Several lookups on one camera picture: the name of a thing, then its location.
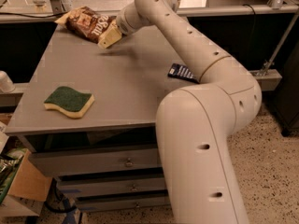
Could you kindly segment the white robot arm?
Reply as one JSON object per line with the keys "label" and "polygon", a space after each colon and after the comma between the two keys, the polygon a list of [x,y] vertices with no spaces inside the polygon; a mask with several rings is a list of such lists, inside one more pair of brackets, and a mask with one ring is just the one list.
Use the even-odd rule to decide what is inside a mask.
{"label": "white robot arm", "polygon": [[103,48],[156,26],[197,77],[160,102],[156,135],[177,224],[249,224],[227,139],[257,116],[262,91],[234,57],[178,14],[178,0],[134,0],[116,19]]}

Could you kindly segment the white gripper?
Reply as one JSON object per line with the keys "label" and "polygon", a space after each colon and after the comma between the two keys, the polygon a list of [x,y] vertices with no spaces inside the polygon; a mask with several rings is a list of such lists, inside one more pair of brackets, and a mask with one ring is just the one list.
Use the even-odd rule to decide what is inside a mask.
{"label": "white gripper", "polygon": [[135,4],[132,3],[123,8],[117,15],[116,23],[112,22],[99,36],[98,46],[107,49],[120,41],[122,34],[131,35],[145,26],[151,26],[151,23],[137,12]]}

